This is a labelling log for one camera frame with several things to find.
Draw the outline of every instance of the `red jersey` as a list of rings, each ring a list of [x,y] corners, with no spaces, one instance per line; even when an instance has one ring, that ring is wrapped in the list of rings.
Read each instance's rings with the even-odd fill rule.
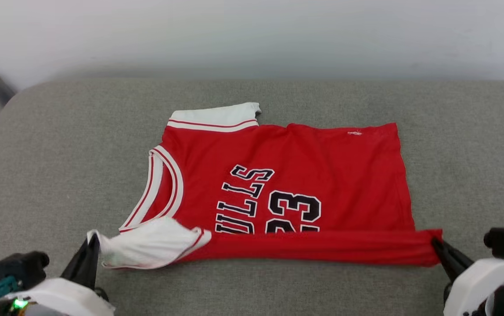
[[[256,103],[174,112],[120,232],[175,220],[196,237],[172,262],[438,263],[431,238],[441,230],[414,227],[396,124],[259,126],[258,112]]]

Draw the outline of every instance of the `white armhole trim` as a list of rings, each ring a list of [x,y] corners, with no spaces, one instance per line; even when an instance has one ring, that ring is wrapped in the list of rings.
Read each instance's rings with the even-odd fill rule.
[[[149,220],[145,225],[113,238],[97,230],[87,232],[87,240],[97,235],[103,266],[106,268],[156,269],[175,262],[207,244],[209,230],[188,228],[174,218]]]
[[[178,211],[182,202],[182,196],[184,195],[182,172],[170,153],[162,146],[156,146],[150,151],[148,157],[148,180],[145,192],[137,203],[137,206],[133,209],[133,212],[131,212],[125,223],[119,228],[120,232],[132,230],[145,224],[145,222],[142,223],[142,220],[156,199],[160,182],[162,181],[164,166],[166,166],[172,176],[172,194],[166,206],[154,218],[162,216],[172,217]]]
[[[168,126],[212,132],[236,132],[251,126],[258,126],[256,113],[261,112],[260,104],[256,102],[221,108],[175,111],[168,120]]]

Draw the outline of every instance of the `white neckline trim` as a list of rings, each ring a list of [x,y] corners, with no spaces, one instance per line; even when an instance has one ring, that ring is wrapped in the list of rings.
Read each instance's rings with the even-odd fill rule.
[[[174,111],[167,126],[210,132],[236,132],[258,126],[256,114],[261,113],[260,104],[246,102],[220,108]]]
[[[164,209],[154,216],[154,218],[162,216],[172,217],[178,211],[182,203],[182,196],[184,195],[182,172],[170,153],[162,146],[156,146],[150,151],[148,157],[148,180],[145,192],[125,223],[119,228],[120,232],[132,230],[133,228],[145,224],[141,221],[145,218],[150,206],[156,199],[162,180],[164,166],[166,166],[168,172],[170,172],[172,176],[172,194],[170,195],[168,203],[164,206]]]

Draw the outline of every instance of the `white stripe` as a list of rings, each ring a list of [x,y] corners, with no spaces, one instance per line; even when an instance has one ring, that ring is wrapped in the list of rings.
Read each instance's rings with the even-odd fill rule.
[[[155,186],[156,182],[155,181],[152,182],[151,190],[148,193],[146,200],[143,202],[143,205],[141,206],[141,208],[139,209],[139,211],[135,215],[135,218],[131,222],[131,225],[125,226],[128,222],[128,220],[127,220],[123,224],[123,226],[120,227],[120,229],[119,229],[120,231],[132,230],[133,228],[140,227],[146,223],[146,222],[141,223],[141,220],[143,220],[143,218],[145,218],[145,215],[148,212],[148,209],[150,208],[150,206],[152,205],[152,203],[154,202],[154,200],[156,198],[156,195],[158,194],[158,189],[160,187],[160,181],[162,180],[162,166],[163,165],[166,165],[166,167],[168,168],[168,171],[170,171],[170,174],[172,175],[172,194],[170,195],[170,200],[166,204],[166,207],[163,208],[162,211],[159,214],[157,214],[156,216],[154,216],[153,218],[159,218],[162,216],[173,217],[174,214],[178,211],[180,204],[182,203],[182,195],[184,194],[184,180],[182,179],[182,172],[180,171],[178,164],[176,163],[176,161],[174,161],[174,158],[172,158],[170,153],[168,153],[166,151],[166,149],[164,149],[162,146],[156,146],[154,149],[164,155],[164,157],[162,157],[161,155],[154,154],[151,151],[151,154],[154,156],[154,158],[158,158],[158,159],[155,159],[155,169],[156,169],[157,162],[158,161],[162,162],[162,164],[160,166],[160,169],[161,169],[160,174],[158,175],[160,177],[160,179],[158,180],[158,185]]]
[[[193,231],[198,231],[201,230],[201,228],[194,228]],[[198,250],[199,248],[205,246],[210,240],[211,240],[211,232],[209,230],[203,230],[203,234],[201,235],[201,238],[199,238],[199,241],[194,244],[193,247],[188,248],[186,251],[184,251],[183,254],[181,254],[176,260],[180,258],[184,258],[185,256],[189,255],[190,253]]]
[[[167,216],[167,217],[174,217],[174,214],[178,211],[178,208],[180,207],[180,204],[182,204],[182,196],[184,195],[184,179],[182,178],[182,171],[180,170],[178,164],[172,158],[169,152],[166,151],[162,146],[156,146],[156,150],[158,150],[161,154],[164,155],[166,160],[172,164],[172,167],[174,168],[174,174],[176,174],[176,186],[172,188],[172,194],[174,193],[174,190],[176,190],[176,198],[174,199],[174,202],[172,203],[172,207],[166,214],[162,214],[164,211],[160,212],[157,217],[160,216]]]
[[[169,121],[167,126],[171,126],[174,128],[186,128],[186,129],[194,129],[194,130],[208,130],[210,132],[236,132],[237,130],[241,130],[244,128],[248,128],[251,126],[258,126],[258,122],[256,120],[246,122],[244,124],[241,124],[239,126],[233,126],[233,127],[219,127],[219,126],[205,126],[205,125],[195,125],[195,124],[185,124],[185,123],[180,123],[180,122],[172,122]]]
[[[131,223],[131,226],[133,226],[134,224],[141,223],[141,220],[145,217],[145,214],[147,213],[148,208],[150,207],[150,204],[152,204],[152,202],[154,201],[154,198],[156,197],[156,194],[158,193],[158,189],[160,187],[160,181],[162,180],[162,160],[154,159],[154,168],[152,168],[153,158],[155,158],[155,156],[153,154],[150,154],[148,156],[148,176],[147,176],[147,184],[145,186],[145,190],[143,191],[143,194],[142,194],[139,202],[137,203],[135,208],[133,208],[133,211],[127,217],[127,220],[125,221],[125,223],[123,225],[121,225],[119,230],[125,229],[127,226],[127,223],[129,223],[129,222]],[[135,215],[135,212],[137,211],[137,209],[138,209],[137,215],[135,216],[135,218],[133,220],[131,220],[131,218]]]
[[[203,125],[235,126],[244,121],[253,120],[256,113],[261,113],[260,104],[246,102],[220,108],[202,108],[201,110],[174,111],[170,119]]]

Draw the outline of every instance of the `red stripe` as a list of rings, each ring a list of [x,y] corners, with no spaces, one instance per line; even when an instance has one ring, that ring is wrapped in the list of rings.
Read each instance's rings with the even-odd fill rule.
[[[162,160],[164,162],[168,163],[168,165],[170,166],[170,170],[172,170],[172,181],[173,181],[172,191],[174,192],[174,197],[172,198],[172,204],[170,204],[170,206],[168,208],[161,211],[161,213],[166,214],[172,208],[172,205],[174,205],[174,201],[176,200],[176,196],[178,195],[178,176],[176,176],[176,171],[174,170],[174,166],[172,165],[170,160],[168,160],[168,158],[166,158],[166,156],[164,156],[164,154],[162,154],[162,152],[159,152],[158,150],[156,150],[156,148],[153,148],[152,151],[159,154],[162,157]]]
[[[178,260],[180,257],[184,256],[184,255],[187,255],[187,254],[190,254],[190,252],[188,252],[190,249],[192,249],[196,244],[198,244],[198,242],[202,239],[203,235],[205,234],[204,230],[202,230],[201,228],[199,229],[200,230],[200,234],[199,234],[199,237],[195,240],[195,242],[188,248],[186,248],[186,250],[184,250],[184,252],[182,252],[178,258],[176,258],[176,260]]]
[[[137,212],[139,212],[139,210],[141,209],[141,206],[145,202],[145,200],[146,200],[146,198],[148,196],[148,193],[150,192],[150,187],[152,186],[152,174],[154,174],[154,157],[150,158],[150,181],[148,182],[148,188],[147,188],[147,190],[145,192],[145,197],[142,199],[141,203],[139,203],[139,206],[135,210],[135,213],[133,214],[133,216],[131,217],[131,219],[129,220],[129,222],[127,222],[127,224],[125,226],[129,226],[129,224],[131,223],[131,221],[133,220],[133,218],[135,218],[135,216],[137,215]]]
[[[248,121],[244,121],[244,122],[240,122],[236,125],[213,125],[213,124],[202,124],[202,123],[193,123],[193,122],[183,122],[183,121],[177,121],[177,120],[173,120],[173,119],[170,119],[168,120],[169,122],[176,122],[176,123],[182,123],[182,124],[189,124],[189,125],[197,125],[197,126],[212,126],[212,127],[237,127],[237,126],[241,126],[242,124],[245,124],[247,122],[256,122],[256,119],[253,118],[252,120],[248,120]]]

